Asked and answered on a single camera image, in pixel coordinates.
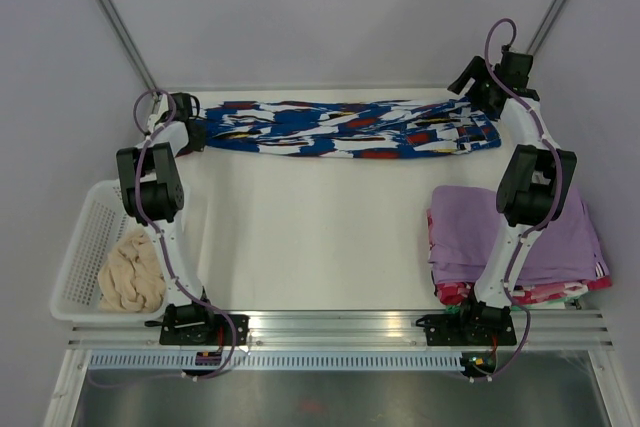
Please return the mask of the blue patterned trousers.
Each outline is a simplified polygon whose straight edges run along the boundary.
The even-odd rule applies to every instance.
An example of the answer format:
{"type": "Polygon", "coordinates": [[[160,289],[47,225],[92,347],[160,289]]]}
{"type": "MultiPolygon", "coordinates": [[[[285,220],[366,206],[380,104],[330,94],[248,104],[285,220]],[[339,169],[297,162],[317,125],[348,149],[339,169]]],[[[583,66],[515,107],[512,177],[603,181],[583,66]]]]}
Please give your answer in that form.
{"type": "Polygon", "coordinates": [[[225,101],[200,122],[209,147],[288,157],[412,160],[502,144],[490,118],[465,99],[225,101]]]}

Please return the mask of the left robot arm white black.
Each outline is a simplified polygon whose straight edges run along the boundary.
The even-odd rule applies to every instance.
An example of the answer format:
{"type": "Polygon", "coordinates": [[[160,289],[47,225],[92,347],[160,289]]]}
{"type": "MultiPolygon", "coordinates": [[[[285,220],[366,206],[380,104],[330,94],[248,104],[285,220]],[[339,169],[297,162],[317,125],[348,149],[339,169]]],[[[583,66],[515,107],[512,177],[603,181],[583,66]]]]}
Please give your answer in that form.
{"type": "Polygon", "coordinates": [[[129,217],[142,226],[155,249],[166,282],[161,312],[206,305],[206,293],[196,267],[186,252],[182,211],[186,193],[176,157],[189,145],[186,124],[177,118],[175,99],[162,89],[138,96],[137,111],[146,97],[168,102],[165,120],[142,130],[143,141],[116,153],[121,198],[129,217]]]}

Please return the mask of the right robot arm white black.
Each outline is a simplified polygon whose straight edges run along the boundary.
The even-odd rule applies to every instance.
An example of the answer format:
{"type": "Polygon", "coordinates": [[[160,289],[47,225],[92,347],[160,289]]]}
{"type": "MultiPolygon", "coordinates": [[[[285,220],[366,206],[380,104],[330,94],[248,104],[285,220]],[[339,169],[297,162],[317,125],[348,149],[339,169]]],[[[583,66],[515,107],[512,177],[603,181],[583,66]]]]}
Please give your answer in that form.
{"type": "Polygon", "coordinates": [[[457,334],[469,343],[480,342],[492,324],[509,318],[516,280],[542,231],[560,216],[577,165],[576,154],[561,149],[544,124],[540,98],[528,87],[532,67],[531,55],[504,45],[496,65],[475,56],[448,86],[499,120],[515,143],[496,193],[497,238],[455,320],[457,334]]]}

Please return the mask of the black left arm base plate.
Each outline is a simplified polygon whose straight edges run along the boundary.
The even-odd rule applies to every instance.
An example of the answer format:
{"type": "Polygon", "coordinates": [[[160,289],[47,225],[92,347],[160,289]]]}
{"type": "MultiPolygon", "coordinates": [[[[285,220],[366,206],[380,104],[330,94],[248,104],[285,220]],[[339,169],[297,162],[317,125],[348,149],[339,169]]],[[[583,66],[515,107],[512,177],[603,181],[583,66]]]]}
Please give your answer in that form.
{"type": "Polygon", "coordinates": [[[159,344],[168,346],[243,346],[249,332],[250,317],[221,314],[198,304],[170,304],[162,319],[159,344]]]}

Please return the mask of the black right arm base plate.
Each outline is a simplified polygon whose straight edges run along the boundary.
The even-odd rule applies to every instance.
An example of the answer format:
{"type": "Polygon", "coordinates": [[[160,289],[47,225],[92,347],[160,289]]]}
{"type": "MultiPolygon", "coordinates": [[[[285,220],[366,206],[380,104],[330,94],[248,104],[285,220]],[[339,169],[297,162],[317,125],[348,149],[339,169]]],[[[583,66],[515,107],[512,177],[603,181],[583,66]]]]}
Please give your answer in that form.
{"type": "Polygon", "coordinates": [[[509,307],[488,307],[467,299],[455,313],[427,314],[415,325],[423,329],[428,346],[515,346],[516,333],[509,307]]]}

